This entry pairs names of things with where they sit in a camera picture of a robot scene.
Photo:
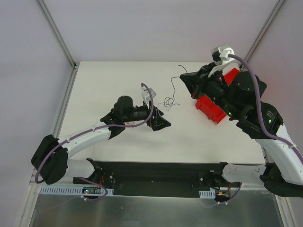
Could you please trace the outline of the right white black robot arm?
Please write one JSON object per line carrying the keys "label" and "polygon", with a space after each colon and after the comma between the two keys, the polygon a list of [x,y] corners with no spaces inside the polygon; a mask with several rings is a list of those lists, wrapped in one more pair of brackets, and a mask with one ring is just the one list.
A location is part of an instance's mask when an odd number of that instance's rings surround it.
{"label": "right white black robot arm", "polygon": [[220,187],[227,183],[253,183],[281,197],[302,197],[303,163],[291,146],[263,132],[251,75],[240,71],[227,84],[221,71],[209,75],[214,67],[210,63],[197,72],[181,74],[180,79],[193,99],[208,97],[231,121],[236,120],[237,127],[261,146],[265,156],[264,164],[224,163],[224,168],[213,174],[214,183]]}

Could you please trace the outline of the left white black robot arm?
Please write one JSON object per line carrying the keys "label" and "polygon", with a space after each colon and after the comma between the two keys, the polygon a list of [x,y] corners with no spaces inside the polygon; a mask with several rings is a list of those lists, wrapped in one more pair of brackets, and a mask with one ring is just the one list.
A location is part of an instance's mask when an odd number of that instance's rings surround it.
{"label": "left white black robot arm", "polygon": [[153,131],[170,127],[171,123],[163,115],[152,101],[145,100],[142,106],[135,106],[131,97],[122,96],[107,115],[88,129],[62,138],[55,138],[52,134],[45,136],[31,159],[37,170],[35,182],[50,185],[67,176],[90,184],[101,183],[102,171],[96,161],[91,158],[74,160],[72,157],[92,145],[118,136],[130,127],[129,122],[136,122],[137,127],[146,124]]}

